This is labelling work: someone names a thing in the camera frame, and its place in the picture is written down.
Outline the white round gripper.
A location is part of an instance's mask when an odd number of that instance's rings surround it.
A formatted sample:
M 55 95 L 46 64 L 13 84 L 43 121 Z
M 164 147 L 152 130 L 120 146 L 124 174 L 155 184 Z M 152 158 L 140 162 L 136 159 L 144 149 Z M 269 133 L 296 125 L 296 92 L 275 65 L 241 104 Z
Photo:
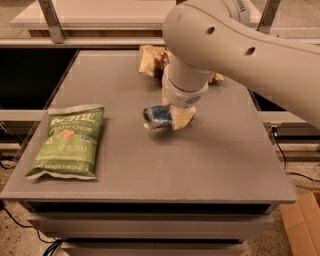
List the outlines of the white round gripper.
M 196 113 L 195 106 L 208 90 L 208 72 L 191 70 L 180 75 L 166 68 L 162 77 L 162 105 L 171 106 L 172 128 L 186 127 Z

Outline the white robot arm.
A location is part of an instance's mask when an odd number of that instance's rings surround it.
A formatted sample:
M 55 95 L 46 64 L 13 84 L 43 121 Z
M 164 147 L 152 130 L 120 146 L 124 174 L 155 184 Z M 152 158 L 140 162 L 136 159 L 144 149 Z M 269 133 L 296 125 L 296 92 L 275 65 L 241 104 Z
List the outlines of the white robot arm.
M 215 72 L 320 128 L 320 47 L 248 23 L 248 5 L 235 0 L 188 0 L 167 14 L 162 31 L 172 57 L 162 84 L 170 104 L 197 104 Z

